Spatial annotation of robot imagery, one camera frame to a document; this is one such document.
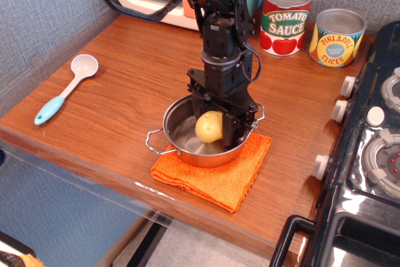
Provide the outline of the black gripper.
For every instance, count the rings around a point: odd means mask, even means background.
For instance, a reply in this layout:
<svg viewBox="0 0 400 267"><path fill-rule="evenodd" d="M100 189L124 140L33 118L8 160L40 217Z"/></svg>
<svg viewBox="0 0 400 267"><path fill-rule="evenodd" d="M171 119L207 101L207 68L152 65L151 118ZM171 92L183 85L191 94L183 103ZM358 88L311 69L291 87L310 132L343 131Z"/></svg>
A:
<svg viewBox="0 0 400 267"><path fill-rule="evenodd" d="M259 106L248 93L249 84L256 80L251 77L253 53L236 49L232 56L217 58L201 51L201 59L203 70L191 68L187 72L194 116L199 119L210 110L223 112L222 142L231 147L259 122Z"/></svg>

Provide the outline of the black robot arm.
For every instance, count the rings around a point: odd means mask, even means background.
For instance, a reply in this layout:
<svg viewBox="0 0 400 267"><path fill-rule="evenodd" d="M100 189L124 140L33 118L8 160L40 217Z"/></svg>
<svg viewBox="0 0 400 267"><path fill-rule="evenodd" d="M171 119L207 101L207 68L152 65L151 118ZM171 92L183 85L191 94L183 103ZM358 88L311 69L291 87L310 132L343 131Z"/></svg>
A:
<svg viewBox="0 0 400 267"><path fill-rule="evenodd" d="M255 20L247 0L187 0L194 9L202 37L204 68L189 69L188 90L197 118L206 111L222 112L223 144L232 146L244 133L256 127L258 105L248 93L257 51L248 39Z"/></svg>

